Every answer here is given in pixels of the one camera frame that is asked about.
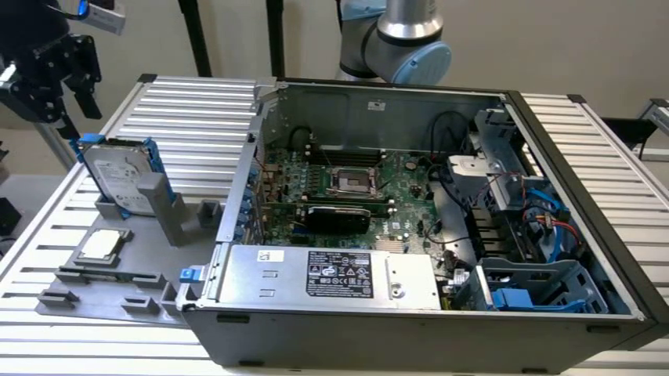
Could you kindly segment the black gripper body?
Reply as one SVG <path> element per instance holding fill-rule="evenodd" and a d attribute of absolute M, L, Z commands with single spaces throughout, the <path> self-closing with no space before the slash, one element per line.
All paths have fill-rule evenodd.
<path fill-rule="evenodd" d="M 68 78 L 101 82 L 93 38 L 66 34 L 56 41 L 7 61 L 1 74 L 1 103 L 29 122 L 46 122 L 46 115 L 64 111 Z"/>

